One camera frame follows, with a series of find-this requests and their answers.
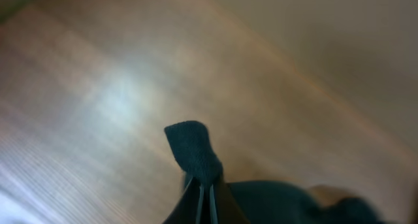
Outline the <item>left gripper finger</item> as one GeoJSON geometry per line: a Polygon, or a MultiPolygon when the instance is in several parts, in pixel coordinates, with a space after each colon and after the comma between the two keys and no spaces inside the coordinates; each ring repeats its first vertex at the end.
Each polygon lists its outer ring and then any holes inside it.
{"type": "Polygon", "coordinates": [[[164,132],[176,162],[185,172],[185,187],[192,178],[202,185],[200,224],[248,223],[225,183],[223,166],[212,149],[206,126],[199,121],[184,121],[165,127],[164,132]]]}
{"type": "Polygon", "coordinates": [[[163,224],[200,224],[202,215],[202,185],[192,178],[179,202],[163,224]]]}

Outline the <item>black t-shirt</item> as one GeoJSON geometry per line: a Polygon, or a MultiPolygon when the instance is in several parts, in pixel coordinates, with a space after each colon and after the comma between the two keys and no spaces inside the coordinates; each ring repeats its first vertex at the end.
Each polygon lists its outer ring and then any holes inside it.
{"type": "Polygon", "coordinates": [[[248,223],[383,223],[372,207],[359,197],[344,197],[321,206],[308,192],[285,182],[226,184],[248,223]]]}

